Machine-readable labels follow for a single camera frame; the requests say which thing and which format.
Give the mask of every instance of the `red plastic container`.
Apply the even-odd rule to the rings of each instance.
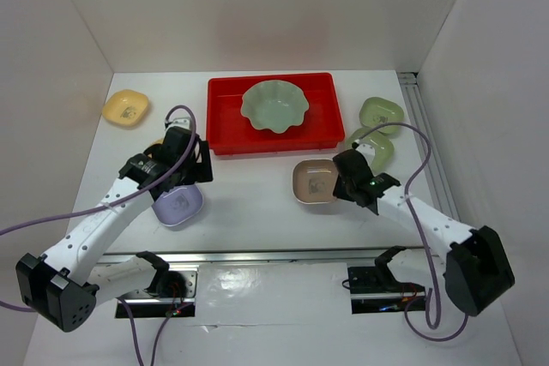
[[[283,134],[255,130],[240,114],[242,95],[260,81],[289,81],[309,101],[305,120]],[[208,83],[206,136],[217,155],[327,149],[345,139],[340,107],[330,73],[211,79]]]

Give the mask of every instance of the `cable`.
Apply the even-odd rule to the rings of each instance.
[[[412,126],[411,124],[407,124],[407,123],[403,123],[403,122],[387,122],[387,123],[384,123],[384,124],[380,124],[380,125],[376,126],[375,128],[372,128],[372,129],[368,130],[366,133],[364,133],[362,136],[360,136],[356,140],[360,141],[360,140],[364,139],[366,136],[368,136],[370,133],[373,133],[377,130],[380,130],[380,129],[386,127],[386,126],[402,126],[404,128],[411,129],[413,132],[417,133],[421,137],[421,139],[423,139],[423,141],[425,142],[425,145],[427,146],[427,154],[425,156],[425,159],[423,160],[423,162],[421,163],[419,168],[412,174],[412,176],[407,180],[406,184],[404,185],[404,195],[406,196],[406,204],[407,204],[408,208],[410,209],[410,213],[412,214],[413,222],[415,223],[416,227],[418,228],[419,237],[421,238],[421,243],[423,244],[423,248],[425,250],[425,255],[427,257],[427,264],[429,266],[429,272],[431,272],[433,290],[435,292],[435,305],[436,305],[435,321],[434,322],[431,321],[431,311],[430,311],[430,308],[431,308],[430,307],[431,290],[429,290],[429,292],[427,293],[427,297],[426,297],[425,321],[427,323],[427,326],[431,330],[436,330],[440,326],[440,321],[441,321],[441,318],[442,318],[442,301],[441,301],[441,297],[440,297],[440,287],[438,285],[437,272],[435,270],[435,263],[434,263],[434,261],[432,259],[432,256],[431,256],[431,252],[430,252],[430,249],[429,249],[429,243],[427,242],[427,237],[425,235],[423,227],[421,226],[421,222],[419,221],[418,214],[416,213],[415,208],[413,207],[412,201],[410,201],[410,197],[409,197],[410,185],[412,184],[413,180],[425,169],[425,167],[429,163],[429,159],[431,158],[431,152],[432,152],[431,142],[429,141],[429,138],[427,137],[427,135],[425,133],[423,133],[421,130],[419,130],[415,126]],[[419,332],[415,327],[413,327],[412,323],[408,319],[407,310],[410,307],[410,303],[407,304],[406,308],[404,309],[404,316],[406,317],[407,323],[410,326],[410,328],[416,334],[418,334],[419,336],[421,336],[424,339],[427,339],[426,335]],[[428,340],[437,341],[437,342],[438,341],[451,340],[451,339],[459,336],[459,334],[463,331],[463,329],[465,329],[465,326],[467,325],[467,321],[468,321],[468,317],[466,315],[465,316],[465,321],[463,322],[462,327],[460,327],[456,333],[452,334],[448,338],[430,338]]]
[[[28,222],[20,223],[18,225],[13,225],[13,226],[8,227],[7,229],[2,229],[0,231],[0,236],[7,235],[8,233],[10,233],[12,231],[18,231],[20,229],[24,229],[24,228],[29,227],[29,226],[40,225],[40,224],[43,224],[43,223],[54,222],[54,221],[57,221],[57,220],[79,218],[81,216],[88,216],[89,214],[103,212],[104,210],[108,209],[109,207],[115,207],[115,206],[118,206],[118,205],[121,205],[121,204],[125,203],[126,201],[130,201],[130,200],[136,198],[137,196],[142,195],[145,192],[148,192],[150,189],[155,188],[156,186],[158,186],[162,182],[164,182],[169,176],[171,176],[173,174],[173,172],[175,172],[183,164],[183,162],[185,162],[185,160],[187,159],[190,152],[193,150],[193,148],[195,146],[196,119],[195,119],[195,114],[192,112],[191,109],[189,109],[185,105],[176,105],[176,106],[174,106],[168,112],[168,114],[166,115],[166,122],[169,122],[170,116],[173,114],[173,112],[175,112],[176,110],[179,110],[179,109],[183,109],[183,110],[187,111],[187,113],[189,113],[189,116],[190,116],[191,123],[190,123],[189,145],[187,146],[187,148],[185,148],[185,151],[183,152],[183,154],[181,155],[179,160],[176,162],[176,164],[173,165],[170,170],[168,170],[166,173],[164,173],[164,175],[162,175],[161,177],[159,177],[158,179],[156,179],[154,182],[150,183],[148,186],[144,187],[143,189],[139,189],[136,192],[132,193],[131,195],[127,195],[126,197],[118,199],[117,201],[113,201],[112,203],[109,203],[106,206],[98,206],[98,207],[94,207],[94,208],[91,208],[91,209],[82,210],[80,212],[58,214],[58,215],[49,216],[49,217],[46,217],[46,218],[29,220]],[[34,310],[32,310],[30,308],[21,307],[21,306],[14,306],[12,304],[2,302],[2,301],[0,301],[0,306],[4,307],[6,309],[16,310],[16,311],[19,311],[19,312],[34,312]]]
[[[131,327],[131,336],[134,340],[134,349],[136,350],[136,357],[137,362],[139,363],[139,366],[145,366],[145,363],[143,362],[143,358],[141,356],[141,350],[139,349],[139,342],[137,340],[137,330],[136,330],[136,322],[134,319],[134,315],[131,312],[131,307],[128,305],[128,303],[119,298],[118,301],[122,304],[124,309],[126,309],[126,314],[128,315],[128,319],[130,320],[130,327]],[[192,303],[183,303],[179,305],[175,311],[179,311],[186,306],[189,306]],[[154,359],[156,358],[156,349],[158,348],[158,343],[160,342],[160,335],[162,334],[162,331],[164,330],[164,327],[166,326],[167,322],[173,317],[173,312],[170,312],[167,314],[166,318],[162,321],[160,324],[160,327],[158,329],[158,332],[156,333],[156,336],[154,337],[154,345],[153,345],[153,355],[151,356],[151,366],[154,366]]]

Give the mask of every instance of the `small dish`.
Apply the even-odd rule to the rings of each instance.
[[[404,110],[394,102],[383,98],[369,98],[364,102],[359,113],[360,123],[367,128],[388,122],[402,122]],[[400,126],[387,126],[379,131],[384,135],[392,135]]]
[[[293,168],[293,195],[305,204],[331,203],[338,172],[330,159],[299,162]]]
[[[103,106],[101,114],[118,126],[131,127],[138,124],[148,108],[148,97],[135,90],[114,93]]]
[[[164,193],[153,204],[154,214],[164,226],[180,225],[200,212],[204,198],[195,185],[178,186]]]
[[[345,140],[345,149],[350,149],[354,141],[364,135],[370,128],[360,128],[355,130]],[[359,152],[364,154],[371,171],[375,174],[385,170],[385,166],[395,153],[395,146],[389,138],[378,131],[371,132],[368,136],[359,141]]]
[[[281,134],[303,123],[308,110],[303,90],[293,83],[262,81],[244,93],[240,114],[250,119],[254,129]]]

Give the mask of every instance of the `purple cable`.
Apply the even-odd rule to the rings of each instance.
[[[181,155],[181,157],[179,158],[178,162],[174,166],[172,166],[172,168],[169,171],[167,171],[164,175],[162,175],[161,177],[159,177],[158,179],[156,179],[154,182],[150,183],[148,186],[144,187],[143,189],[139,189],[135,193],[132,193],[131,195],[128,195],[126,197],[118,199],[117,201],[114,201],[114,202],[110,203],[108,206],[98,206],[98,207],[94,207],[92,209],[82,210],[81,212],[58,214],[58,215],[55,215],[55,216],[49,216],[47,218],[29,220],[28,222],[20,223],[18,225],[13,225],[13,226],[8,227],[7,229],[1,230],[0,231],[0,236],[7,235],[8,233],[10,233],[12,231],[18,231],[20,229],[24,229],[25,227],[29,227],[29,226],[40,225],[40,224],[43,224],[43,223],[54,222],[54,221],[63,220],[63,219],[79,218],[81,216],[88,216],[89,214],[103,212],[104,210],[106,210],[109,207],[115,207],[115,206],[121,205],[122,203],[125,203],[126,201],[130,201],[130,200],[134,199],[135,197],[137,197],[139,195],[142,195],[145,192],[148,192],[150,189],[153,189],[156,186],[158,186],[159,184],[161,184],[162,182],[164,182],[169,176],[171,176],[173,174],[173,172],[175,172],[179,168],[179,166],[181,166],[183,164],[183,162],[185,162],[185,160],[189,156],[191,150],[193,150],[194,145],[195,145],[195,140],[196,140],[196,119],[195,119],[195,115],[192,112],[192,110],[189,109],[187,106],[185,106],[185,105],[174,106],[168,112],[168,114],[166,115],[166,121],[169,121],[170,116],[173,114],[173,112],[175,112],[178,109],[183,109],[183,110],[187,111],[187,113],[189,113],[189,116],[190,116],[191,123],[190,123],[189,145],[187,146],[187,148],[185,148],[185,151]],[[32,310],[30,308],[14,306],[12,304],[2,302],[2,301],[0,301],[0,306],[2,306],[3,308],[6,308],[6,309],[17,310],[17,311],[20,311],[20,312],[34,312],[34,310]]]
[[[136,330],[136,322],[134,320],[134,315],[131,313],[130,306],[126,303],[123,299],[118,299],[118,301],[124,306],[124,309],[126,309],[126,313],[128,314],[128,319],[130,320],[130,327],[131,327],[131,336],[134,340],[134,348],[136,350],[136,356],[137,356],[137,362],[139,363],[139,366],[145,366],[145,363],[143,362],[143,358],[141,356],[141,350],[139,349],[139,342],[137,341],[137,330]],[[179,305],[175,310],[181,310],[182,308],[189,306],[191,303],[183,303]],[[154,366],[154,359],[156,358],[156,349],[158,348],[158,343],[160,342],[160,335],[162,334],[162,330],[164,330],[164,327],[166,326],[167,322],[172,318],[172,313],[170,312],[168,316],[162,321],[160,324],[160,327],[158,328],[158,332],[156,333],[156,337],[154,338],[154,345],[153,345],[153,355],[151,356],[151,366]]]
[[[417,133],[421,137],[421,139],[423,139],[423,141],[425,142],[425,144],[427,146],[427,154],[425,156],[425,159],[423,160],[423,162],[419,166],[418,170],[415,171],[412,174],[412,176],[407,180],[406,184],[404,185],[404,195],[407,197],[406,204],[407,204],[408,208],[410,209],[410,213],[412,214],[413,222],[415,223],[416,227],[418,228],[419,237],[421,238],[421,243],[423,244],[423,248],[425,250],[425,255],[427,257],[427,264],[429,266],[429,272],[431,273],[431,277],[432,277],[433,289],[435,291],[435,304],[436,304],[435,321],[434,321],[434,323],[431,321],[431,311],[430,311],[430,308],[431,308],[431,305],[430,305],[431,290],[429,290],[429,292],[427,293],[427,297],[425,299],[426,300],[425,321],[427,323],[427,326],[431,330],[436,330],[440,326],[440,321],[441,321],[441,318],[442,318],[442,302],[441,302],[441,297],[440,297],[440,287],[438,285],[437,272],[435,270],[435,263],[434,263],[434,261],[432,259],[432,256],[431,256],[431,252],[430,252],[430,249],[429,249],[429,243],[427,242],[427,237],[425,235],[423,227],[421,226],[421,222],[419,221],[418,214],[416,213],[415,208],[413,207],[413,204],[410,201],[410,198],[408,197],[409,191],[410,191],[410,186],[412,185],[413,180],[425,169],[425,167],[429,163],[429,159],[431,158],[431,152],[432,152],[431,142],[429,141],[429,138],[427,137],[427,135],[425,133],[423,133],[421,130],[419,130],[415,126],[412,126],[411,124],[402,123],[402,122],[388,122],[388,123],[380,124],[380,125],[376,126],[375,128],[372,128],[372,129],[368,130],[366,133],[364,133],[362,136],[360,136],[357,140],[364,139],[370,133],[375,132],[377,130],[380,130],[380,129],[386,127],[386,126],[402,126],[404,128],[411,129],[413,132]],[[436,342],[438,342],[438,341],[444,342],[444,341],[447,341],[447,340],[451,340],[451,339],[457,337],[463,331],[463,329],[465,329],[465,326],[467,325],[468,317],[465,316],[465,321],[463,322],[462,327],[460,327],[456,333],[452,334],[448,338],[429,338],[428,336],[426,336],[425,334],[419,332],[415,327],[412,326],[412,323],[409,321],[408,314],[407,314],[407,311],[408,311],[409,307],[410,307],[410,303],[404,309],[404,316],[406,318],[407,324],[411,327],[411,329],[416,334],[418,334],[419,336],[421,336],[424,339],[428,339],[428,340],[436,341]]]

